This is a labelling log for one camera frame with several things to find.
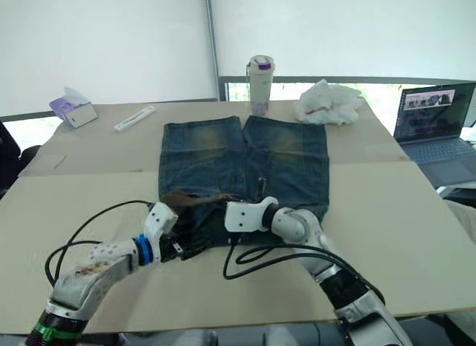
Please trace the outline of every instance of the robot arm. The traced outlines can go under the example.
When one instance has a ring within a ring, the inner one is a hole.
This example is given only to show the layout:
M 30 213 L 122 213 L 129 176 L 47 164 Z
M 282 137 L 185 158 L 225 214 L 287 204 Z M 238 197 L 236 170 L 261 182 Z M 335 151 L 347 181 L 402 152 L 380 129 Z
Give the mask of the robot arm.
M 45 311 L 26 345 L 75 345 L 106 293 L 139 266 L 159 263 L 160 238 L 175 225 L 177 215 L 156 203 L 144 233 L 119 243 L 97 245 L 79 266 L 61 275 Z
M 313 213 L 281 208 L 272 197 L 266 197 L 258 204 L 229 202 L 225 227 L 231 232 L 270 230 L 283 238 L 285 243 L 318 247 L 339 255 Z M 308 249 L 294 250 L 296 253 L 309 253 Z M 300 262 L 326 293 L 346 337 L 353 345 L 412 345 L 398 321 L 364 281 L 327 260 L 303 257 Z

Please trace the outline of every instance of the metal pole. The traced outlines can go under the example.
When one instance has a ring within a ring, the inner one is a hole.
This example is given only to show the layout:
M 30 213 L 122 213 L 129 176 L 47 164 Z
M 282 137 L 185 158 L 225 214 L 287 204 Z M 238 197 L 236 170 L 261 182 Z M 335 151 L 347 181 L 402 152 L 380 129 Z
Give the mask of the metal pole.
M 216 43 L 215 43 L 215 29 L 213 28 L 213 10 L 211 0 L 205 0 L 205 7 L 207 9 L 207 24 L 208 24 L 208 36 L 210 38 L 210 53 L 213 63 L 213 73 L 215 74 L 215 94 L 216 98 L 220 100 L 219 96 L 219 72 L 218 72 L 218 59 L 216 58 Z

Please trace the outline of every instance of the white curtain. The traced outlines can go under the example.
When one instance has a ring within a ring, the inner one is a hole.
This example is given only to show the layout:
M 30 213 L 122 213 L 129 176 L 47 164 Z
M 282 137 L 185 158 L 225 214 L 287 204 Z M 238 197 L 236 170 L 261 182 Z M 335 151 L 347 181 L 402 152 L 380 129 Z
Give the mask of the white curtain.
M 216 97 L 203 0 L 0 0 L 0 116 Z
M 213 0 L 219 74 L 476 80 L 476 0 Z

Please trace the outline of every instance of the jean pocket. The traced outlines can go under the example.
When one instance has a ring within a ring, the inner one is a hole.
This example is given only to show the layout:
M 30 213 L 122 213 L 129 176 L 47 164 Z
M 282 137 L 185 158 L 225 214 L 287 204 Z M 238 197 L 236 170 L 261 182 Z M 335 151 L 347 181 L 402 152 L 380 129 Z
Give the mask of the jean pocket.
M 220 193 L 214 160 L 195 161 L 166 173 L 161 179 L 161 194 L 182 190 L 200 196 Z

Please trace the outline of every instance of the laptop keyboard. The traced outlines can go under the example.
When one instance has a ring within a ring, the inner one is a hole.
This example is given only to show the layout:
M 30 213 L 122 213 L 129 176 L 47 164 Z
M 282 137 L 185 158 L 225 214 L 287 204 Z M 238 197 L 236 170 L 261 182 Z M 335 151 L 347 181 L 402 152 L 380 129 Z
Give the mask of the laptop keyboard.
M 476 156 L 476 150 L 461 139 L 408 145 L 402 148 L 417 164 Z

